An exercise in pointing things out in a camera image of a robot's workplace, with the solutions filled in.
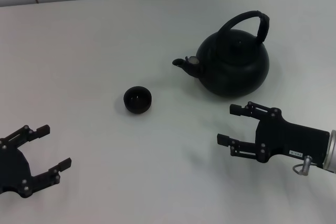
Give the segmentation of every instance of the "kettle lid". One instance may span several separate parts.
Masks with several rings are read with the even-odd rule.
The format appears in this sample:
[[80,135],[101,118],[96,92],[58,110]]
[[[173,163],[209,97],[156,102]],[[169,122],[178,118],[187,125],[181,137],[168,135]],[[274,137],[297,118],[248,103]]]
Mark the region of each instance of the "kettle lid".
[[[260,18],[257,37],[252,34],[231,29],[239,22],[252,17]],[[259,11],[240,14],[228,21],[217,33],[215,41],[216,56],[232,65],[245,65],[256,60],[266,49],[262,46],[269,29],[269,17]]]

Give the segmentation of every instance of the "kettle spout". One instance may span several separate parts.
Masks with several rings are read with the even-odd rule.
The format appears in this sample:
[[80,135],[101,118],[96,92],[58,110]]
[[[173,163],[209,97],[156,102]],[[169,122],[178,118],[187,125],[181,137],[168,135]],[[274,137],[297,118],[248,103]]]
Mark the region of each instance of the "kettle spout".
[[173,65],[182,68],[187,74],[195,78],[201,77],[203,73],[202,65],[195,56],[185,57],[185,60],[176,59],[173,61]]

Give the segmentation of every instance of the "tabletop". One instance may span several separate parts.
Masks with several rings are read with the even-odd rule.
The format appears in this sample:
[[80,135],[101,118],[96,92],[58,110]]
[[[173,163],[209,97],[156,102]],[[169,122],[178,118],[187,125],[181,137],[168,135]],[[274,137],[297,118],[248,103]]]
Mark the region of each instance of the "tabletop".
[[[336,175],[298,159],[231,157],[218,133],[253,142],[257,120],[231,103],[336,127],[334,0],[85,0],[0,8],[0,132],[49,124],[20,150],[33,175],[71,157],[60,184],[0,195],[1,223],[334,223]],[[270,69],[255,92],[223,99],[172,65],[229,19],[270,17]],[[256,34],[257,18],[237,28]],[[127,112],[132,86],[151,108]]]

